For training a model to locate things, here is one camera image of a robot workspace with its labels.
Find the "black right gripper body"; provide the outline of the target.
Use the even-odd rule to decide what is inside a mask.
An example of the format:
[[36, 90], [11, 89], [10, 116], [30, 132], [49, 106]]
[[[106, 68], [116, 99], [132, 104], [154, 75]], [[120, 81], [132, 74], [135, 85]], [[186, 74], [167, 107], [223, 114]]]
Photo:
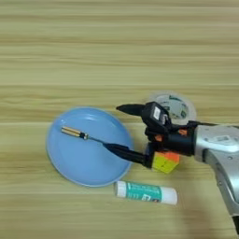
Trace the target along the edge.
[[194, 154], [194, 135], [196, 121], [189, 121], [186, 125], [147, 127], [148, 155], [151, 168], [175, 168], [179, 163], [179, 156]]

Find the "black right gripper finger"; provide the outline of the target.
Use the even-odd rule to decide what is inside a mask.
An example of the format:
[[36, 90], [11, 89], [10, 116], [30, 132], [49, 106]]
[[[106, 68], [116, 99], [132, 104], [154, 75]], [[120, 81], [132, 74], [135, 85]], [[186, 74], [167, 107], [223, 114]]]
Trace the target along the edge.
[[128, 147], [119, 144], [104, 143], [104, 147], [124, 160], [142, 164], [147, 168], [150, 167], [150, 159], [146, 154], [130, 150]]
[[138, 117], [141, 116], [144, 108], [145, 106], [141, 104], [126, 104], [126, 105], [119, 105], [116, 107], [118, 111], [121, 111], [128, 115], [133, 115]]

